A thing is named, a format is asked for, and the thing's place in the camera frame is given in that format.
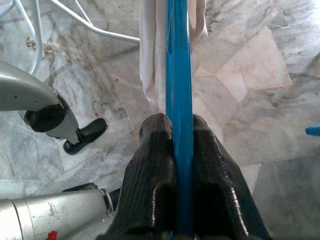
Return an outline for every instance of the black rubber tip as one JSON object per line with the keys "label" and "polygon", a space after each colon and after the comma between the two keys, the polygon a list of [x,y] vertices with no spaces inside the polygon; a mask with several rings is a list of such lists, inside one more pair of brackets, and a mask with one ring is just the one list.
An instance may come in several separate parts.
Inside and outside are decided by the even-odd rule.
{"label": "black rubber tip", "polygon": [[100,137],[107,129],[107,123],[103,118],[98,118],[90,122],[87,126],[79,129],[80,142],[73,145],[71,142],[66,141],[63,144],[63,149],[67,154],[74,155],[79,152],[84,146],[88,145]]}

